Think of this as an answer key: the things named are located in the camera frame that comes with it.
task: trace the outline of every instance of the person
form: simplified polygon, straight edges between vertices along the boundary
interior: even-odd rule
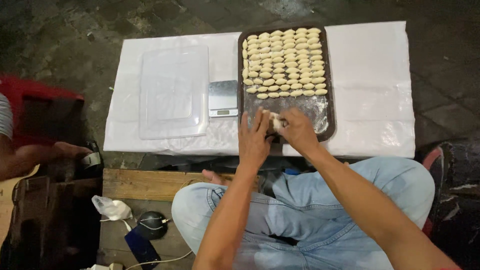
[[[0,181],[28,174],[36,165],[52,160],[82,158],[92,151],[57,142],[53,146],[27,145],[13,148],[13,115],[8,99],[0,93]]]
[[[376,157],[352,165],[317,141],[297,108],[281,113],[279,132],[318,172],[267,176],[267,196],[251,192],[269,154],[269,112],[239,127],[240,163],[231,183],[204,171],[210,183],[181,189],[172,217],[196,254],[195,270],[458,269],[423,234],[434,183],[419,163]]]

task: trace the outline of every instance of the digital scale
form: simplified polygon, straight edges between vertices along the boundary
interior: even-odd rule
[[[237,80],[213,82],[208,85],[208,115],[237,116]]]

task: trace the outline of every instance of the man's right hand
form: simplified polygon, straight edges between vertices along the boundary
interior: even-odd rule
[[[295,148],[302,156],[309,151],[317,149],[317,135],[313,131],[310,119],[297,108],[290,108],[280,113],[282,118],[288,122],[288,126],[281,128],[278,132]]]

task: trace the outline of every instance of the baking tray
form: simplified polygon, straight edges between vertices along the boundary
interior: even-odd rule
[[[263,32],[272,33],[275,30],[286,31],[289,29],[297,30],[298,28],[313,28],[316,27],[322,32],[320,33],[319,39],[322,44],[322,56],[324,64],[324,78],[325,78],[325,89],[328,91],[324,96],[299,96],[296,98],[286,97],[286,98],[267,98],[267,99],[258,99],[256,94],[246,93],[245,90],[250,86],[243,84],[242,70],[243,70],[243,57],[242,57],[242,43],[250,35],[259,35]],[[238,108],[239,108],[239,123],[241,116],[244,110],[248,110],[249,121],[255,116],[256,109],[259,106],[269,109],[272,112],[280,113],[282,110],[286,110],[289,107],[298,107],[305,115],[307,115],[314,125],[316,130],[318,141],[328,140],[336,129],[336,120],[335,120],[335,108],[333,101],[333,84],[330,70],[330,59],[328,55],[328,44],[325,28],[323,26],[316,25],[315,23],[304,23],[299,24],[290,24],[290,25],[281,25],[279,27],[270,28],[270,27],[258,27],[252,28],[248,31],[242,32],[238,40]],[[312,102],[312,98],[317,97],[318,102]],[[280,140],[280,143],[286,143],[285,140]]]

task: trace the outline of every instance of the clear plastic lid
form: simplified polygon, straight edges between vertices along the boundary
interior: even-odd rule
[[[140,138],[204,135],[208,126],[208,46],[143,54]]]

